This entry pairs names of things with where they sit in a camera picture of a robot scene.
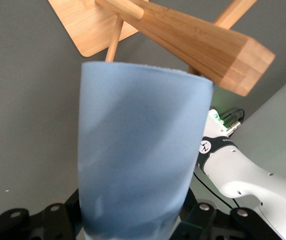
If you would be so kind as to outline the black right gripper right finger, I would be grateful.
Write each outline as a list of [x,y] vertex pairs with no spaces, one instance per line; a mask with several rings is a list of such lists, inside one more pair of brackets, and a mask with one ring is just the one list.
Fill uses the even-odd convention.
[[234,208],[229,214],[197,201],[189,190],[183,204],[175,240],[276,240],[280,237],[253,210]]

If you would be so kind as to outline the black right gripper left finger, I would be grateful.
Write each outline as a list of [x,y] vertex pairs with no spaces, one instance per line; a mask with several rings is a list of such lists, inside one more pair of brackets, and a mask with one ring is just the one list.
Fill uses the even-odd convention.
[[37,214],[13,208],[0,214],[0,240],[75,240],[82,228],[79,191]]

